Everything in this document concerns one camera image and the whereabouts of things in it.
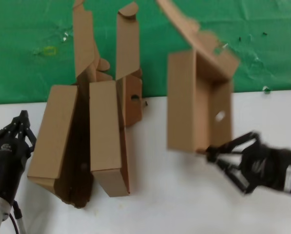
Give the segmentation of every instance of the open cardboard box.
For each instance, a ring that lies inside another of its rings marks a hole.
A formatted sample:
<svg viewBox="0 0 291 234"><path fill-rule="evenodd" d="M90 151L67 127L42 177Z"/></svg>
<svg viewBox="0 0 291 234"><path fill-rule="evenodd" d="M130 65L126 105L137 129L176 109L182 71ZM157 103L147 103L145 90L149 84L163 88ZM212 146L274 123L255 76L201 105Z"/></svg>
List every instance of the open cardboard box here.
<svg viewBox="0 0 291 234"><path fill-rule="evenodd" d="M192 46L168 57L168 148L196 152L222 145L232 139L232 78L239 61L171 1L157 3Z"/></svg>

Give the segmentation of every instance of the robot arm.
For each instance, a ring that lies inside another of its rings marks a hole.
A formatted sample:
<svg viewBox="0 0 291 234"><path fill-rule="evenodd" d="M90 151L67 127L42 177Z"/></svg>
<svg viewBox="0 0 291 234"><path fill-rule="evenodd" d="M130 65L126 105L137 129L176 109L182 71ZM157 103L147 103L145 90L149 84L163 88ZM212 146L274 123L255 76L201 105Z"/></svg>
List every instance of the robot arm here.
<svg viewBox="0 0 291 234"><path fill-rule="evenodd" d="M243 151L234 151L251 140L254 143ZM210 146L206 154L207 161L216 164L244 194L252 193L257 186L291 194L291 150L262 144L258 133L247 133L220 147ZM241 162L235 165L220 158L221 154L241 155Z"/></svg>
<svg viewBox="0 0 291 234"><path fill-rule="evenodd" d="M31 142L31 147L26 143L26 137ZM18 117L0 130L0 225L8 218L11 207L14 206L19 181L35 143L36 137L30 130L27 111L21 111Z"/></svg>

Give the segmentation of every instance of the debris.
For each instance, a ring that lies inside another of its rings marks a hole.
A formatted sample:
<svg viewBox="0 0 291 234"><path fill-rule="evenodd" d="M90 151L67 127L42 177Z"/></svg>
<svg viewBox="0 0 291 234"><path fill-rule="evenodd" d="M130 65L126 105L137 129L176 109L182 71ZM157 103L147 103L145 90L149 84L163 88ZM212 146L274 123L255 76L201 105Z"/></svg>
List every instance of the debris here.
<svg viewBox="0 0 291 234"><path fill-rule="evenodd" d="M268 86L263 86L262 91L263 91L265 94L270 94L270 93L271 93L271 89L270 89Z"/></svg>
<svg viewBox="0 0 291 234"><path fill-rule="evenodd" d="M248 35L249 42L253 41L253 36L251 34Z"/></svg>
<svg viewBox="0 0 291 234"><path fill-rule="evenodd" d="M225 111L220 111L216 116L215 116L215 120L217 122L221 122L221 120L223 120L225 117Z"/></svg>
<svg viewBox="0 0 291 234"><path fill-rule="evenodd" d="M55 46L46 46L43 48L43 55L54 56L57 54L57 48Z"/></svg>

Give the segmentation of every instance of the cardboard flap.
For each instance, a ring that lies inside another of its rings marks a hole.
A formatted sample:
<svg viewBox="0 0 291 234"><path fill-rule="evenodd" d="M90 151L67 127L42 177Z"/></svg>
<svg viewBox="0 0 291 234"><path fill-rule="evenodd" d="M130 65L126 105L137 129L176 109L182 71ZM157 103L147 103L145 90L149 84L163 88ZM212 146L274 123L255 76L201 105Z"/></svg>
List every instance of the cardboard flap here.
<svg viewBox="0 0 291 234"><path fill-rule="evenodd" d="M83 8L83 0L76 0L73 8L75 70L78 77L90 64L97 68L100 55L94 40L93 15Z"/></svg>
<svg viewBox="0 0 291 234"><path fill-rule="evenodd" d="M127 196L129 193L120 169L93 172L105 192L110 197Z"/></svg>
<svg viewBox="0 0 291 234"><path fill-rule="evenodd" d="M168 148L195 151L196 67L194 52L182 51L168 57Z"/></svg>
<svg viewBox="0 0 291 234"><path fill-rule="evenodd" d="M118 13L125 18L131 19L136 17L138 10L139 6L133 1L125 7L121 8Z"/></svg>
<svg viewBox="0 0 291 234"><path fill-rule="evenodd" d="M220 50L223 50L223 55L220 54L218 56L215 54L214 51L210 50L215 45L215 42L218 41L215 35L197 33L199 24L183 15L170 0L156 1L171 23L203 60L203 64L200 67L205 72L203 73L204 78L210 79L210 81L230 80L238 68L238 59L227 48L220 48ZM215 70L215 72L209 75L207 72L211 70Z"/></svg>
<svg viewBox="0 0 291 234"><path fill-rule="evenodd" d="M139 70L137 70L137 71L131 73L131 75L133 75L133 76L135 76L135 77L138 77L138 78L142 78L142 76L143 76L142 69L139 68Z"/></svg>
<svg viewBox="0 0 291 234"><path fill-rule="evenodd" d="M91 171L121 168L115 81L90 83Z"/></svg>
<svg viewBox="0 0 291 234"><path fill-rule="evenodd" d="M194 151L206 150L210 145L210 99L212 85L204 79L197 78L194 92Z"/></svg>
<svg viewBox="0 0 291 234"><path fill-rule="evenodd" d="M113 80L113 77L108 75L108 74L105 74L103 72L99 72L97 71L97 81L110 81L110 80Z"/></svg>
<svg viewBox="0 0 291 234"><path fill-rule="evenodd" d="M52 87L28 177L59 178L77 95L76 86L55 85Z"/></svg>
<svg viewBox="0 0 291 234"><path fill-rule="evenodd" d="M55 191L54 191L55 179L30 177L29 180L34 182L35 184L45 188L46 190L50 191L51 193L55 194Z"/></svg>
<svg viewBox="0 0 291 234"><path fill-rule="evenodd" d="M100 72L105 72L108 71L110 68L110 63L106 59L101 58L97 66L97 70Z"/></svg>
<svg viewBox="0 0 291 234"><path fill-rule="evenodd" d="M122 114L123 122L126 119L126 77L123 77L116 81L117 99L119 102L118 107Z"/></svg>
<svg viewBox="0 0 291 234"><path fill-rule="evenodd" d="M129 127L142 120L142 80L128 75L125 86L125 125Z"/></svg>
<svg viewBox="0 0 291 234"><path fill-rule="evenodd" d="M79 92L82 98L89 102L89 83L97 80L97 71L94 65L88 66L82 73L77 76L77 84L79 85Z"/></svg>
<svg viewBox="0 0 291 234"><path fill-rule="evenodd" d="M134 18L135 2L122 8L117 14L117 45L116 45L116 80L140 69L140 35L139 23Z"/></svg>
<svg viewBox="0 0 291 234"><path fill-rule="evenodd" d="M216 84L212 87L209 115L212 146L220 146L232 140L232 92L231 82Z"/></svg>

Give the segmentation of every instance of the cardboard lid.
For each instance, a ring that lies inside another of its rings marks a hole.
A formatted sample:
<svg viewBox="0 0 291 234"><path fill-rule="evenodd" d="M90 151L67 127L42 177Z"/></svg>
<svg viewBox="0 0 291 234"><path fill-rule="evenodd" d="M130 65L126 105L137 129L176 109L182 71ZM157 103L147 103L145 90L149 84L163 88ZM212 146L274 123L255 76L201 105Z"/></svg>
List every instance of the cardboard lid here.
<svg viewBox="0 0 291 234"><path fill-rule="evenodd" d="M77 95L77 86L55 85L52 87L28 177L59 178Z"/></svg>
<svg viewBox="0 0 291 234"><path fill-rule="evenodd" d="M73 7L75 71L78 77L90 64L97 68L100 60L93 32L93 15L83 8L84 0L76 0Z"/></svg>
<svg viewBox="0 0 291 234"><path fill-rule="evenodd" d="M216 80L229 80L236 72L239 61L227 48L219 44L218 38L208 32L198 32L200 26L194 20L186 17L170 0L156 0L168 19L180 32L184 39L193 47L204 60L204 66L211 66L208 71L215 69ZM220 53L215 55L215 48Z"/></svg>
<svg viewBox="0 0 291 234"><path fill-rule="evenodd" d="M121 168L115 81L90 83L91 171Z"/></svg>
<svg viewBox="0 0 291 234"><path fill-rule="evenodd" d="M135 2L117 14L116 80L140 69L140 29Z"/></svg>
<svg viewBox="0 0 291 234"><path fill-rule="evenodd" d="M100 72L105 72L108 71L110 68L110 63L106 59L101 58L97 66L97 70Z"/></svg>

